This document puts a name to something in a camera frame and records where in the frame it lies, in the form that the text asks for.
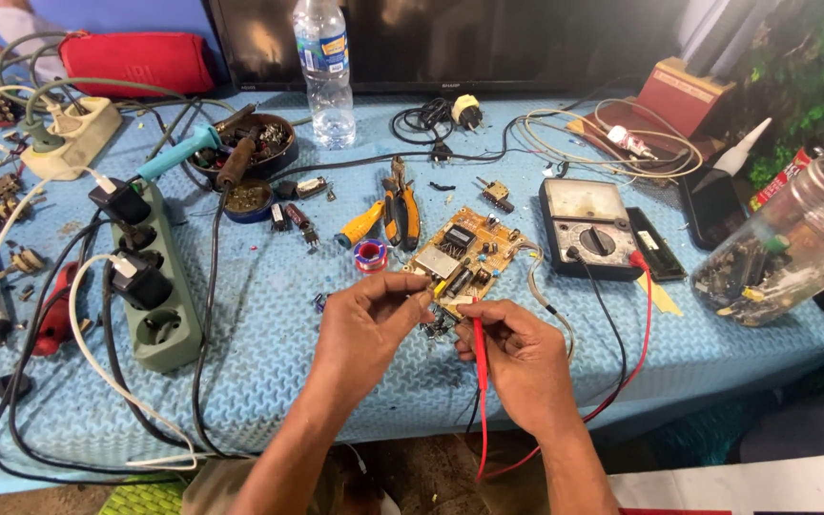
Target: jbl logo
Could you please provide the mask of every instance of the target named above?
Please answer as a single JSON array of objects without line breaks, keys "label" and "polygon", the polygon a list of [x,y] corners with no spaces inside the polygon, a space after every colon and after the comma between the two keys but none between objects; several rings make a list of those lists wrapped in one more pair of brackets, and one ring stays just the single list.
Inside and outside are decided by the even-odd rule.
[{"label": "jbl logo", "polygon": [[148,66],[126,66],[126,79],[132,82],[142,82],[143,84],[157,84],[155,78],[151,76],[151,69]]}]

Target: yellow screwdriver handle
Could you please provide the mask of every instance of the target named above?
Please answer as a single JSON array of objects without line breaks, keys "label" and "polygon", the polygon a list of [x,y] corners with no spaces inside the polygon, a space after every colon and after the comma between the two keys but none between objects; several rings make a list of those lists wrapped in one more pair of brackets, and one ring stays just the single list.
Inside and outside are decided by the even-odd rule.
[{"label": "yellow screwdriver handle", "polygon": [[336,235],[336,241],[339,245],[351,249],[361,238],[364,237],[380,220],[383,214],[383,201],[373,203],[371,209],[367,210],[360,216],[354,217],[351,221],[342,228]]}]

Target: green power strip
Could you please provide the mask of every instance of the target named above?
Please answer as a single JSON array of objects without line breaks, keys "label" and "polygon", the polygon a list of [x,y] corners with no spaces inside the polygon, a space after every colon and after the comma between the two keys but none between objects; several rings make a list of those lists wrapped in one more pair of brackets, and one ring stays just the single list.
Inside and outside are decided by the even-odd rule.
[{"label": "green power strip", "polygon": [[[164,216],[164,197],[152,182],[138,181],[144,188],[142,198],[151,206],[151,214],[138,224],[151,226],[157,232],[154,241],[139,252],[156,251],[164,258],[159,270],[174,285],[170,297],[154,310],[137,310],[124,303],[132,355],[142,365],[155,372],[169,372],[199,357],[202,330],[189,295],[186,274],[170,234],[170,223]],[[112,226],[113,243],[120,247],[123,231]]]}]

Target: plastic jar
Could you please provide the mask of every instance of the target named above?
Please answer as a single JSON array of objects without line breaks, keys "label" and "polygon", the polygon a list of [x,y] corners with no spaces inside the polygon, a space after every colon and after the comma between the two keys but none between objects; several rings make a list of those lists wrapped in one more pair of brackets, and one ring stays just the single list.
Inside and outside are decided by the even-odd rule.
[{"label": "plastic jar", "polygon": [[705,259],[692,291],[719,316],[770,322],[824,289],[824,157]]}]

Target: water bottle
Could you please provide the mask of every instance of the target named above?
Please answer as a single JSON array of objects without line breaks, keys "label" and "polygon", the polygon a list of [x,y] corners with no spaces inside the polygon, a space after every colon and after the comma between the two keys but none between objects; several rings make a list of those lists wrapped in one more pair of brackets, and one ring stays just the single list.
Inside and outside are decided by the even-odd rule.
[{"label": "water bottle", "polygon": [[293,21],[313,133],[330,148],[348,146],[354,141],[355,126],[345,18],[336,0],[298,0]]}]

